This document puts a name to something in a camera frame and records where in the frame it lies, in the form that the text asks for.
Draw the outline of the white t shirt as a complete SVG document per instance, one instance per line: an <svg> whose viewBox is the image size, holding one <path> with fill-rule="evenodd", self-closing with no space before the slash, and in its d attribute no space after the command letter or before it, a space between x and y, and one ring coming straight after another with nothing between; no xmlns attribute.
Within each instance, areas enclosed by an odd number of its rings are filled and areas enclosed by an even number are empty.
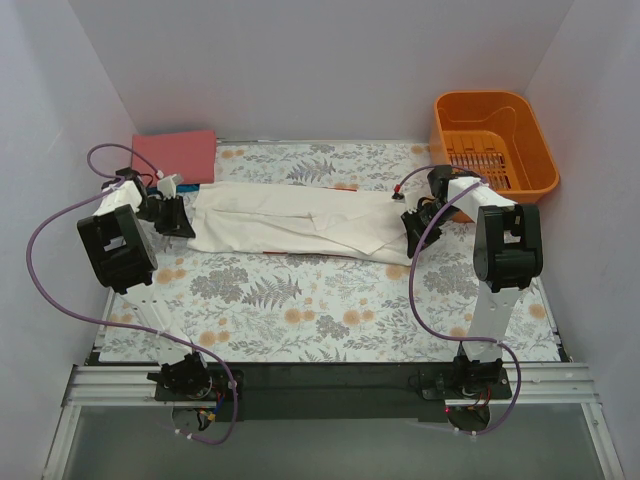
<svg viewBox="0 0 640 480"><path fill-rule="evenodd" d="M401 214L388 192L221 181L193 202L196 237L206 253L319 254L408 266Z"/></svg>

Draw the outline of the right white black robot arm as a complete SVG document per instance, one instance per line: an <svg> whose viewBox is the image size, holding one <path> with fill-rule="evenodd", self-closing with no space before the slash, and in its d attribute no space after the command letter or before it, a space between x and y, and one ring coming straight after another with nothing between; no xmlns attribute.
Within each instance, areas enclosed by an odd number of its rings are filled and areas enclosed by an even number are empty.
<svg viewBox="0 0 640 480"><path fill-rule="evenodd" d="M543 269L539 209L509 200L479 174L463 167L424 167L431 195L401 216L407 256L415 269L424 249L441 236L442 226L462 213L475 224L472 252L479 293L465 336L447 335L459 345L453 361L419 378L430 397L456 393L486 397L507 384L502 357L511 350L504 336L513 309Z"/></svg>

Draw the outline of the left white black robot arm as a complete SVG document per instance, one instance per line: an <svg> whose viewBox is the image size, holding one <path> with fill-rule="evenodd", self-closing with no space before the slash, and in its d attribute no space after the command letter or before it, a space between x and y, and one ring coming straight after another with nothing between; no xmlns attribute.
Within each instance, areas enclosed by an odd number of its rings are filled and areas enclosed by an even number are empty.
<svg viewBox="0 0 640 480"><path fill-rule="evenodd" d="M155 252L140 225L156 232L193 239L195 232L177 194L178 175L161 181L158 194L148 195L139 172L124 168L103 184L106 196L95 213L77 222L77 229L99 282L126 300L144 327L154 330L157 363L161 370L150 379L175 395L206 397L212 380L201 354L183 331L153 284L158 269Z"/></svg>

